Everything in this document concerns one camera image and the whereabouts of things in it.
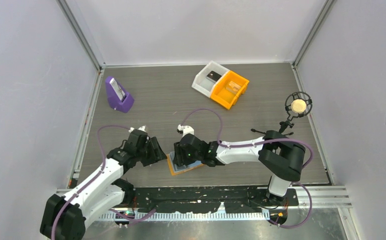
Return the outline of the orange card holder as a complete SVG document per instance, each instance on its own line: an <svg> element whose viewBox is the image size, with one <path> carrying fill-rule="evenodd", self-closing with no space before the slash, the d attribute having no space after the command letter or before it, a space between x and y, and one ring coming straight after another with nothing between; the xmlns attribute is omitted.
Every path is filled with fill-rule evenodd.
<svg viewBox="0 0 386 240"><path fill-rule="evenodd" d="M169 171L170 171L172 176L180 175L180 174L183 174L183 173L186 173L188 171L191 171L191 170L194 170L194 169L197 169L199 167L204 166L200 161L196 161L196 162L189 164L189 165L177 166L175 164L175 152L170 152L167 155L167 163L168 163Z"/></svg>

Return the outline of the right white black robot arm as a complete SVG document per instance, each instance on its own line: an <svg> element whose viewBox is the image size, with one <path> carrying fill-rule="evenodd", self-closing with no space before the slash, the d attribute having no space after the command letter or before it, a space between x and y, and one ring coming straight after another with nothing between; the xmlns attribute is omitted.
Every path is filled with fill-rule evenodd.
<svg viewBox="0 0 386 240"><path fill-rule="evenodd" d="M266 131L262 138L238 142L205 142L187 133L174 144L173 162L178 167L196 162L209 167L261 163L272 173L265 198L271 205L280 205L290 184L301 179L305 153L301 142L275 130Z"/></svg>

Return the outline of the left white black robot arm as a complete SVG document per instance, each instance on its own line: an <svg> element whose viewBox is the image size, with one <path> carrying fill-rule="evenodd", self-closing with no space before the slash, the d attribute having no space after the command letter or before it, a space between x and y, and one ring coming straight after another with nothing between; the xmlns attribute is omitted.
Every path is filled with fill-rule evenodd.
<svg viewBox="0 0 386 240"><path fill-rule="evenodd" d="M130 206L135 191L122 176L138 162L152 165L167 156L146 126L131 128L122 146L103 156L102 164L82 183L46 202L40 233L51 240L80 240L88 227L110 208Z"/></svg>

